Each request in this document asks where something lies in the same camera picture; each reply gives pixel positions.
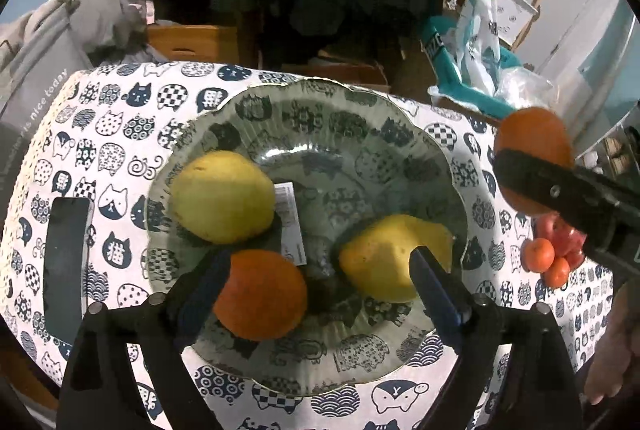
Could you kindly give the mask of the person's right hand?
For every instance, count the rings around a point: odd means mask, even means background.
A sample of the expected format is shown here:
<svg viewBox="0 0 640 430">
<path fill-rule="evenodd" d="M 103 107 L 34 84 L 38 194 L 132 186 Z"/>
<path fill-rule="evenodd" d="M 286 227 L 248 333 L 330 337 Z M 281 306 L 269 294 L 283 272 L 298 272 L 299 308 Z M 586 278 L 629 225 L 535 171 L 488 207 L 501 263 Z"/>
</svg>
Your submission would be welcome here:
<svg viewBox="0 0 640 430">
<path fill-rule="evenodd" d="M 630 279 L 615 294 L 608 326 L 599 340 L 585 383 L 591 405 L 614 398 L 639 382 L 639 280 Z"/>
</svg>

